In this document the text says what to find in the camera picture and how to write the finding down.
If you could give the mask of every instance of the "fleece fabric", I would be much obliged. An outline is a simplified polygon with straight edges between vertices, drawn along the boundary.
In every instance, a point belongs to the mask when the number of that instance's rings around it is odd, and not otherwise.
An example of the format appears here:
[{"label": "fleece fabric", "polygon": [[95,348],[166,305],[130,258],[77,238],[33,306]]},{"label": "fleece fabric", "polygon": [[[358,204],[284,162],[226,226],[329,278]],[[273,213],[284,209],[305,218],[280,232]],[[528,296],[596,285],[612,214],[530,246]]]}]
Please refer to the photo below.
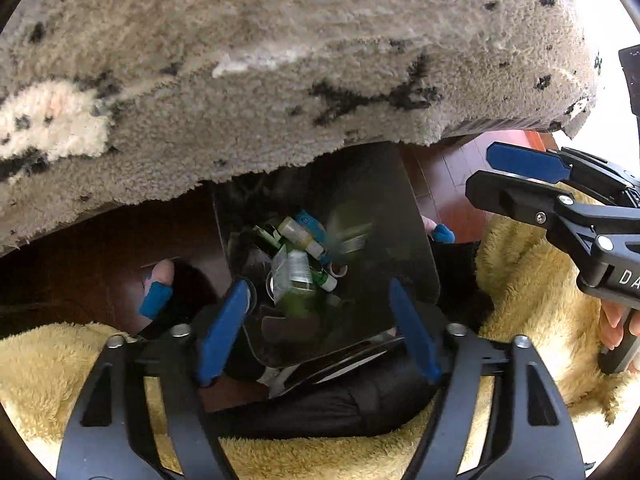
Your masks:
[{"label": "fleece fabric", "polygon": [[602,63],[581,23],[572,0],[22,0],[0,34],[0,251],[349,144],[573,136]]},{"label": "fleece fabric", "polygon": [[[545,240],[541,228],[511,219],[494,217],[477,267],[478,284],[495,303],[481,335],[532,338],[568,406],[584,461],[601,462],[640,405],[640,383],[629,372],[604,376],[598,370],[600,300],[578,290],[576,267]],[[96,324],[55,324],[0,341],[0,401],[52,473],[74,401],[112,333]],[[159,385],[149,379],[146,386],[160,457],[164,466],[180,471]],[[491,394],[492,382],[485,378],[461,470],[478,464]],[[397,431],[372,438],[222,439],[222,446],[243,480],[398,480],[429,414],[427,408]]]}]

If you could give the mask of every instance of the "finger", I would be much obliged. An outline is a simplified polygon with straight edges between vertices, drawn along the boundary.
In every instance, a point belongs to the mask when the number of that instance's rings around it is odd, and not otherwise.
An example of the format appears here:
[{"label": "finger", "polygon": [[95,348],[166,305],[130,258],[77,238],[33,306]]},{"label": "finger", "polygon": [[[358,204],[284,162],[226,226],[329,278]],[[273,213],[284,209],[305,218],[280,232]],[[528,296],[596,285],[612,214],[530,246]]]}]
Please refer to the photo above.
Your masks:
[{"label": "finger", "polygon": [[624,330],[622,325],[612,327],[607,317],[600,313],[600,339],[609,350],[613,350],[622,341]]},{"label": "finger", "polygon": [[631,322],[629,322],[629,332],[635,336],[640,335],[640,312],[637,310],[634,312]]},{"label": "finger", "polygon": [[171,286],[174,282],[174,273],[174,263],[171,260],[161,260],[156,263],[156,266],[151,272],[151,281]]},{"label": "finger", "polygon": [[640,370],[640,354],[636,354],[633,360],[629,363],[628,370],[633,374],[638,373],[638,371]]},{"label": "finger", "polygon": [[609,300],[602,300],[600,302],[600,305],[605,315],[607,316],[609,325],[611,325],[613,328],[617,327],[620,323],[620,319],[622,319],[622,314],[625,311],[625,307]]}]

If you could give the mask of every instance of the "metal screw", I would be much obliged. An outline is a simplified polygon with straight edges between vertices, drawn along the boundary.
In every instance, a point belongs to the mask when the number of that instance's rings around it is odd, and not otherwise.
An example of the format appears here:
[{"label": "metal screw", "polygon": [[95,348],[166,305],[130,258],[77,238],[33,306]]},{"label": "metal screw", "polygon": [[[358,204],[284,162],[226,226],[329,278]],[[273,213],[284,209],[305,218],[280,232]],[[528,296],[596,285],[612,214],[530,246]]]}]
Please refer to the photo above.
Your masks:
[{"label": "metal screw", "polygon": [[513,342],[518,348],[530,348],[531,346],[531,339],[525,335],[517,335],[513,338]]},{"label": "metal screw", "polygon": [[596,238],[598,245],[603,248],[605,251],[613,250],[613,242],[607,238],[606,236],[600,235]]},{"label": "metal screw", "polygon": [[107,339],[108,348],[120,348],[124,345],[124,338],[121,335],[112,335]]},{"label": "metal screw", "polygon": [[466,335],[466,326],[460,323],[449,323],[447,325],[447,332],[454,336],[463,336]]},{"label": "metal screw", "polygon": [[564,205],[573,205],[574,199],[567,195],[560,195],[558,200],[562,202]]},{"label": "metal screw", "polygon": [[171,335],[174,337],[185,337],[191,333],[191,327],[186,323],[171,327]]}]

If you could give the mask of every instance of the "human hand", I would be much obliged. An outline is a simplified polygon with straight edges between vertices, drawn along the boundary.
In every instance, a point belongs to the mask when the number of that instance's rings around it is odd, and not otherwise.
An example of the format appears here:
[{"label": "human hand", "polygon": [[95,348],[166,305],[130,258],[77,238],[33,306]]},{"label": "human hand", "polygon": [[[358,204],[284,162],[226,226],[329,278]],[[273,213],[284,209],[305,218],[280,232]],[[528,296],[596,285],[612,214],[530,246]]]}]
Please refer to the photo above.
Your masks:
[{"label": "human hand", "polygon": [[145,278],[145,296],[149,293],[153,282],[160,282],[163,285],[171,286],[174,282],[175,267],[171,260],[161,260],[154,266],[151,276]]},{"label": "human hand", "polygon": [[[620,345],[624,336],[622,315],[625,313],[626,307],[608,300],[602,300],[601,305],[600,339],[604,346],[609,350],[613,350]],[[640,335],[640,311],[635,311],[632,315],[633,317],[629,323],[629,332],[637,336]],[[628,369],[635,373],[640,370],[640,354],[633,358]]]}]

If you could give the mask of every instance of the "green bottle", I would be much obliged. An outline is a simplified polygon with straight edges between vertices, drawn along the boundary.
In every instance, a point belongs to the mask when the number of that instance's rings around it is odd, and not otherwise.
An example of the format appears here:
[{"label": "green bottle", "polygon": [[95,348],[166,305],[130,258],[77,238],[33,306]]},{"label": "green bottle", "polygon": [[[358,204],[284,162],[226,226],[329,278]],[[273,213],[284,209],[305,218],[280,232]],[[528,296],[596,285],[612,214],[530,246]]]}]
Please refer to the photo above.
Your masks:
[{"label": "green bottle", "polygon": [[306,253],[283,245],[271,261],[271,273],[276,307],[285,316],[308,316],[316,302],[316,286]]},{"label": "green bottle", "polygon": [[252,229],[252,234],[254,245],[270,258],[273,258],[282,247],[282,237],[275,230],[271,234],[268,229],[256,225]]},{"label": "green bottle", "polygon": [[314,280],[314,283],[317,286],[327,292],[334,290],[335,286],[338,284],[338,280],[324,270],[311,269],[311,279]]}]

